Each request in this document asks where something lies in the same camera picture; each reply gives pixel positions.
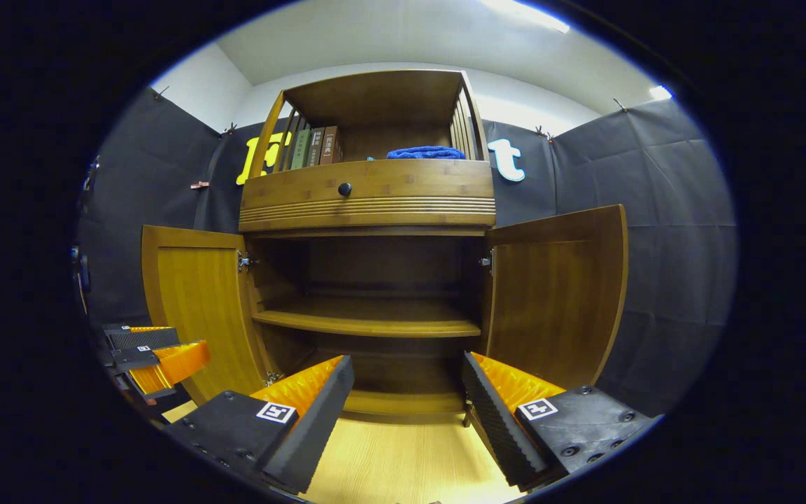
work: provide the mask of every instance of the blue towel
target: blue towel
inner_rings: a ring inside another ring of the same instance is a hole
[[[389,160],[464,160],[461,150],[442,146],[409,147],[409,149],[391,150]]]

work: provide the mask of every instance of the white wall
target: white wall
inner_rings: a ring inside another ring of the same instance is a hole
[[[253,88],[226,53],[213,43],[192,53],[151,83],[157,92],[166,86],[169,89],[164,98],[220,133],[229,127],[239,104]]]
[[[272,103],[275,102],[279,90],[282,89],[331,77],[346,76],[346,74],[358,74],[362,71],[401,68],[465,70],[474,95],[476,95],[474,100],[481,112],[481,118],[487,120],[518,125],[518,127],[530,130],[541,125],[544,131],[562,134],[573,127],[600,117],[598,112],[562,95],[496,73],[488,73],[488,71],[474,68],[446,66],[445,64],[400,62],[342,64],[342,66],[329,66],[270,80],[268,83],[253,86],[249,90],[246,98],[240,102],[232,120],[240,127],[262,123],[269,115],[269,109],[272,108]],[[282,115],[287,116],[290,113],[290,106],[285,105]]]

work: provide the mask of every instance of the wooden cabinet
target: wooden cabinet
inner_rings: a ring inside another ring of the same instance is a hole
[[[346,409],[371,414],[462,411],[464,351],[566,389],[594,383],[623,310],[623,207],[492,229],[486,144],[464,74],[378,74],[282,92],[263,134],[289,97],[308,124],[340,124],[355,153],[387,148],[376,138],[394,132],[403,143],[391,148],[413,146],[406,132],[422,125],[470,159],[348,162],[348,150],[345,162],[249,179],[242,234],[144,227],[153,323],[211,348],[211,364],[184,382],[192,399],[252,393],[339,354],[355,371]],[[327,90],[334,101],[316,99]],[[350,197],[337,190],[345,181]]]
[[[260,136],[278,133],[278,115],[291,106],[283,139],[305,127],[336,125],[344,157],[290,170],[291,149],[279,141],[274,173],[244,184],[238,230],[493,226],[493,179],[472,97],[463,71],[375,71],[283,90]],[[415,146],[455,147],[467,159],[386,159]],[[253,166],[263,165],[266,147],[257,144]],[[346,197],[338,191],[345,183],[352,185]]]

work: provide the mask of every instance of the drawer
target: drawer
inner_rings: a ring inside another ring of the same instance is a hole
[[[353,186],[348,197],[338,186]],[[466,225],[496,221],[482,160],[342,162],[249,178],[239,232],[338,226]]]

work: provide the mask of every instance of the book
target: book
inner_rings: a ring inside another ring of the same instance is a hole
[[[323,139],[322,155],[320,156],[319,164],[332,164],[333,162],[340,162],[340,146],[341,144],[338,127],[326,127]]]
[[[297,132],[297,141],[294,144],[294,157],[291,158],[291,169],[304,168],[304,159],[310,142],[310,128]]]
[[[310,151],[307,153],[306,165],[316,166],[319,164],[319,154],[323,147],[324,127],[313,128],[313,139],[310,140]]]

